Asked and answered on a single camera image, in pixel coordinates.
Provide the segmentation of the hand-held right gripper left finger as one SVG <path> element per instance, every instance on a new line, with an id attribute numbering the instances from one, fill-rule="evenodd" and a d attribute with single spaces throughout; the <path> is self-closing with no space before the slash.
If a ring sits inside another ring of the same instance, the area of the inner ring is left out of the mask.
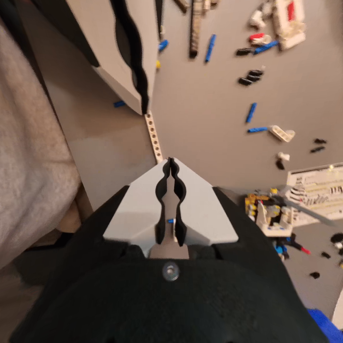
<path id="1" fill-rule="evenodd" d="M 163 160 L 129 185 L 103 234 L 105 239 L 137 245 L 146 257 L 155 244 L 162 243 L 170 162 Z"/>

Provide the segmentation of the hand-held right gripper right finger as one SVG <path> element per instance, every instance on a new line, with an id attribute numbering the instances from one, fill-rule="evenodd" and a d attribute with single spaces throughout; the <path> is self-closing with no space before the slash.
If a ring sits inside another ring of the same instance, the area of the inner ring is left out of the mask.
<path id="1" fill-rule="evenodd" d="M 171 158 L 171 174 L 179 199 L 175 216 L 179 246 L 238 242 L 213 186 L 177 158 Z"/>

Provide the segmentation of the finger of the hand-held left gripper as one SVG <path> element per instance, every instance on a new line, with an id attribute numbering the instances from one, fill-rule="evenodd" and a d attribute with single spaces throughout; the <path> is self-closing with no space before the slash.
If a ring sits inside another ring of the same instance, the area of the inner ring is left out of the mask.
<path id="1" fill-rule="evenodd" d="M 122 1 L 120 21 L 127 38 L 132 82 L 138 93 L 136 113 L 150 109 L 159 45 L 159 15 L 156 1 Z"/>
<path id="2" fill-rule="evenodd" d="M 93 69 L 126 105 L 142 115 L 141 96 L 133 85 L 131 69 L 118 49 L 116 19 L 110 1 L 67 0 L 66 2 L 97 58 L 99 67 Z"/>

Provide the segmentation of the lego helicopter model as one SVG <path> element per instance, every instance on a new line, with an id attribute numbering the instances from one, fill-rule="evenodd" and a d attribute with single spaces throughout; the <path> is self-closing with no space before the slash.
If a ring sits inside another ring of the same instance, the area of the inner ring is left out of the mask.
<path id="1" fill-rule="evenodd" d="M 260 190 L 248 193 L 245 197 L 245 212 L 271 240 L 282 261 L 289 259 L 287 247 L 293 247 L 308 255 L 311 252 L 296 241 L 293 232 L 300 214 L 306 214 L 324 225 L 335 226 L 335 222 L 312 211 L 305 205 L 305 186 L 298 183 L 287 185 L 282 190 L 271 188 L 269 193 Z"/>

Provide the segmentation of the long thin white lego beam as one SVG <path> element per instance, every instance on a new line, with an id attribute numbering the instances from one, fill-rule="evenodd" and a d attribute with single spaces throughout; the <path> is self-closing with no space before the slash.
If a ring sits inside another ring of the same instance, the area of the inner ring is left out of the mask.
<path id="1" fill-rule="evenodd" d="M 155 160 L 156 160 L 156 163 L 159 164 L 163 161 L 164 158 L 163 158 L 163 155 L 161 152 L 161 146 L 160 146 L 160 142 L 158 139 L 157 130 L 156 130 L 156 126 L 155 126 L 155 122 L 154 122 L 152 112 L 149 110 L 144 115 L 144 118 L 145 118 L 145 122 L 147 125 L 149 137 L 151 140 L 151 145 L 152 145 L 153 153 L 155 156 Z"/>

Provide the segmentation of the white bent lego beam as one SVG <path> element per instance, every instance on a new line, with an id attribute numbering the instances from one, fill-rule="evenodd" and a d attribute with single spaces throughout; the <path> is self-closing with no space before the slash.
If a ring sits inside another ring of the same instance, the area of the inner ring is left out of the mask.
<path id="1" fill-rule="evenodd" d="M 269 132 L 278 138 L 280 141 L 289 143 L 295 136 L 295 131 L 293 130 L 283 130 L 277 125 L 272 125 L 269 127 Z"/>

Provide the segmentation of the small black lego parts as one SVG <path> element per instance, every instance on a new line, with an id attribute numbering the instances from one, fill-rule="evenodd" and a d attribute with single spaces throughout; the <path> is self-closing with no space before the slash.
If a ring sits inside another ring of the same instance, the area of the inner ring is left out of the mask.
<path id="1" fill-rule="evenodd" d="M 338 262 L 338 266 L 343 269 L 343 233 L 336 233 L 330 238 L 331 244 L 334 246 L 336 249 L 338 255 L 341 257 L 341 259 Z M 318 279 L 320 277 L 319 272 L 312 272 L 310 273 L 310 277 L 313 279 Z"/>

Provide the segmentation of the white lego beam assembly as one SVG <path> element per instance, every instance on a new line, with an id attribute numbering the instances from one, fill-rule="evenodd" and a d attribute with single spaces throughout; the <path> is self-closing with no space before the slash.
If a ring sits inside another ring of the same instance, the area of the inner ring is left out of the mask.
<path id="1" fill-rule="evenodd" d="M 273 1 L 273 24 L 281 51 L 306 40 L 304 2 L 302 0 Z"/>

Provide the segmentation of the zebra sticker sheet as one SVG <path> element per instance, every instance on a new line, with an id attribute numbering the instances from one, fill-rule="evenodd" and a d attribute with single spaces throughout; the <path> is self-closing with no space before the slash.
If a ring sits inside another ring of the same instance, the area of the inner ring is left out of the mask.
<path id="1" fill-rule="evenodd" d="M 343 164 L 289 171 L 287 199 L 329 220 L 343 218 Z"/>

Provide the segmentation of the blue plastic bin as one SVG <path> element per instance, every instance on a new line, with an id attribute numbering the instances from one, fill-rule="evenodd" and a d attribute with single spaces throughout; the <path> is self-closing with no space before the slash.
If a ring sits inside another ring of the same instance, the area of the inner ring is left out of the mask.
<path id="1" fill-rule="evenodd" d="M 343 332 L 338 329 L 324 313 L 318 309 L 307 309 L 330 343 L 342 343 Z"/>

